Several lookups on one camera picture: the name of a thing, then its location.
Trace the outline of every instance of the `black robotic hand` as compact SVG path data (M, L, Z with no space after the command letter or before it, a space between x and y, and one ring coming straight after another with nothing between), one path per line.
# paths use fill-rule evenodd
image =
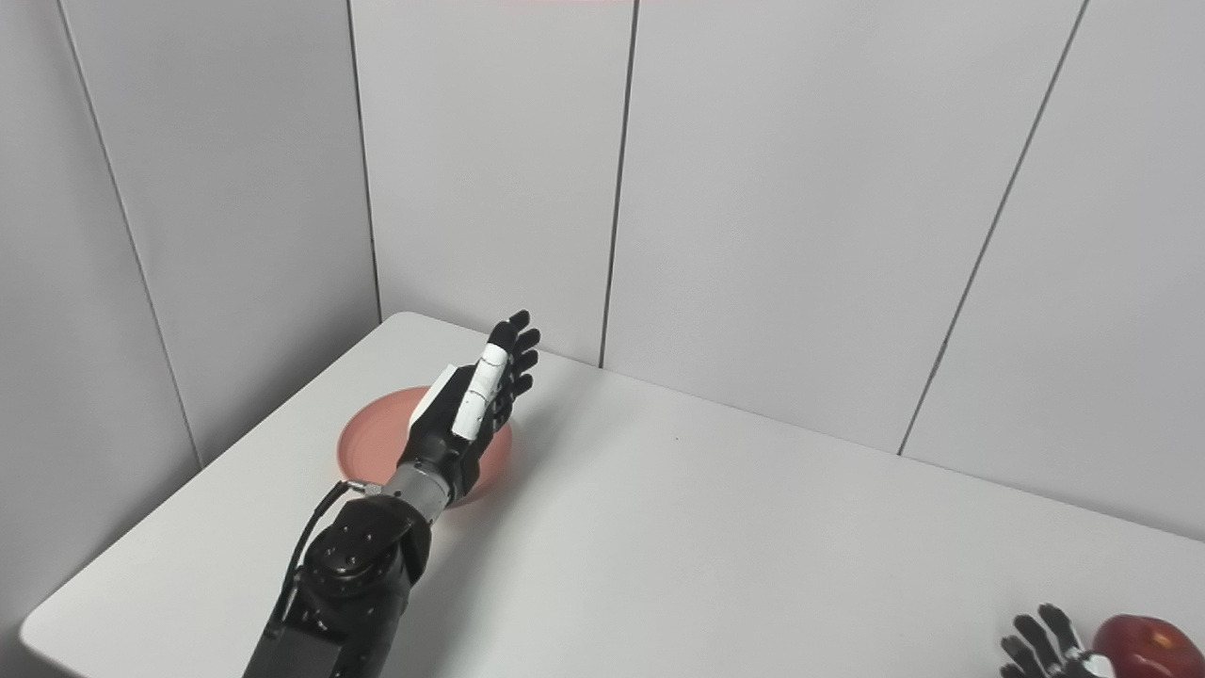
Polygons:
M1038 615L1054 635L1058 650L1036 619L1018 615L1012 625L1024 641L1016 636L1000 641L1013 661L1000 667L1003 678L1113 678L1112 662L1083 647L1066 613L1047 603L1038 608Z
M475 365L448 367L411 418L398 466L434 471L448 485L448 502L472 490L481 455L511 418L515 400L531 389L527 375L540 359L540 330L523 309L494 325Z

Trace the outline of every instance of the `apple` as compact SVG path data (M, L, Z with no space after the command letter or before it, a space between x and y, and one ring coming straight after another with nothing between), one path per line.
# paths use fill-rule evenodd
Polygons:
M1172 624L1118 614L1097 631L1092 649L1113 662L1117 678L1205 678L1205 656Z

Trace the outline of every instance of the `white wall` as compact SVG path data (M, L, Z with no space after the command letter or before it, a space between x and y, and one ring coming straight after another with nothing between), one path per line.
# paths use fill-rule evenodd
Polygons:
M207 461L378 320L347 7L64 5Z
M897 452L1077 11L642 4L606 367Z
M598 361L631 10L353 0L386 314L527 306Z
M58 6L0 2L0 676L17 625L196 472Z
M1205 538L1203 30L1089 5L905 455Z

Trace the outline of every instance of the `black cable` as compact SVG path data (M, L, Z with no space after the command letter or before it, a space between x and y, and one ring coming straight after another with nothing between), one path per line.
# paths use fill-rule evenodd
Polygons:
M310 542L310 533L313 532L315 525L318 520L330 511L330 507L339 501L352 487L346 481L340 481L335 483L335 487L327 493L327 496L318 502L318 506L313 508L313 514L310 517L310 521L305 524L305 530L301 531L301 538L298 540L298 546L293 549L293 558L289 560L289 568L284 572L284 583L281 585L281 597L276 601L276 609L272 611L272 621L283 623L284 621L284 608L289 601L289 589L293 588L293 574L298 570L298 564L301 562L301 553L305 552L305 546Z

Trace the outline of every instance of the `table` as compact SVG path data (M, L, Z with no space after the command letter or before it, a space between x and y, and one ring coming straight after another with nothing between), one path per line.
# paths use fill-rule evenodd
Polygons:
M25 620L87 678L240 677L335 442L484 336L390 317ZM543 356L384 676L994 676L1012 615L1205 641L1205 544Z

